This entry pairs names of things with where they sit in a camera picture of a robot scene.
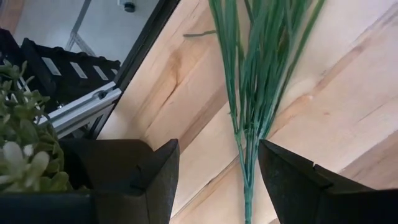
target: green stalk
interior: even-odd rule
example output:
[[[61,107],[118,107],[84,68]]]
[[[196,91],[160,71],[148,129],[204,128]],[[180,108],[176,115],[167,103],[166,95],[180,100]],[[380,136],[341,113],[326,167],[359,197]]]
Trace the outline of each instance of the green stalk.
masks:
[[[250,224],[252,218],[259,140],[269,133],[282,94],[324,2],[318,0],[301,34],[312,0],[244,0],[251,22],[245,52],[236,0],[209,0],[223,56],[228,102],[243,173],[246,224]]]

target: black rack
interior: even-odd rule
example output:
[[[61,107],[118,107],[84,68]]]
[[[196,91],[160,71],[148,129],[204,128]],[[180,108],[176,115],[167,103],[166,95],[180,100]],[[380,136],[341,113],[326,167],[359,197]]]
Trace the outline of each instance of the black rack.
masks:
[[[21,50],[57,106],[71,103],[112,82],[120,69],[119,61],[68,52],[61,47],[44,47],[27,38]]]

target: plant stem bundle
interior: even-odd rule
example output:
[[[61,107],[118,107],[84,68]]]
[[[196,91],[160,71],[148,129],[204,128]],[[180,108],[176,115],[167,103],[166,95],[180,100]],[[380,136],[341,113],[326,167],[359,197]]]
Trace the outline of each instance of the plant stem bundle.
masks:
[[[244,0],[250,20],[243,49],[237,0],[209,0],[243,172],[245,222],[251,223],[254,165],[278,105],[325,0]]]

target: white label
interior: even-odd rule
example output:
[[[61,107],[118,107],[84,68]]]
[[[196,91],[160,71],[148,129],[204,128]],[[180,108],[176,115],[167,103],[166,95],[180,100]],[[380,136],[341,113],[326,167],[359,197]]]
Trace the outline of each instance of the white label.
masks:
[[[55,66],[54,62],[51,60],[51,58],[46,58],[46,57],[42,57],[43,62],[45,63],[45,65],[47,66],[47,68],[49,68],[50,72],[53,75],[58,75],[61,76],[60,71],[58,70],[57,66]]]
[[[102,71],[101,68],[99,68],[98,66],[94,65],[93,66],[94,69],[97,71],[97,73],[100,75],[100,77],[102,78],[102,80],[108,81],[109,79],[107,78],[107,76],[105,75],[105,73]]]
[[[70,64],[72,65],[72,67],[75,69],[75,71],[77,72],[77,75],[80,78],[85,78],[87,79],[87,75],[85,72],[83,72],[83,70],[80,68],[79,64],[77,64],[76,62],[70,62]]]

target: artificial plant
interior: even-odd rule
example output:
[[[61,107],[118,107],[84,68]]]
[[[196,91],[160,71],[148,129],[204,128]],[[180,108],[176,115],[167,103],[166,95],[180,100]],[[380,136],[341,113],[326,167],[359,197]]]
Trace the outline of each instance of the artificial plant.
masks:
[[[50,192],[70,187],[63,171],[63,151],[44,112],[49,99],[30,91],[29,78],[4,61],[0,65],[0,191]]]
[[[252,217],[259,140],[269,133],[282,94],[324,1],[244,0],[250,20],[248,43],[244,43],[237,0],[209,0],[243,172],[246,223],[251,223]]]

